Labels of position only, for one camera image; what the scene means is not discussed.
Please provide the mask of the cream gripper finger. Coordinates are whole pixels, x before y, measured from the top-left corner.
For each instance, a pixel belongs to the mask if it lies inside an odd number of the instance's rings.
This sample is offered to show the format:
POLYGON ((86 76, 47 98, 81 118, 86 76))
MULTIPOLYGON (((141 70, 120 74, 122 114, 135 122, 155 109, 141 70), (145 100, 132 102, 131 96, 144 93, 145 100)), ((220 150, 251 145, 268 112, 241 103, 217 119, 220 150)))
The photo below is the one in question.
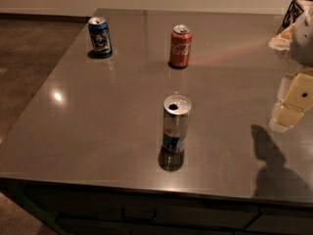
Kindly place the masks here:
POLYGON ((286 132, 294 126, 294 110, 283 104, 283 99, 287 95, 291 85, 291 76, 285 75, 282 80, 277 94, 277 102, 271 113, 269 127, 275 132, 286 132))
POLYGON ((294 125, 313 107, 313 72, 301 71, 291 75, 291 85, 283 104, 294 110, 294 125))

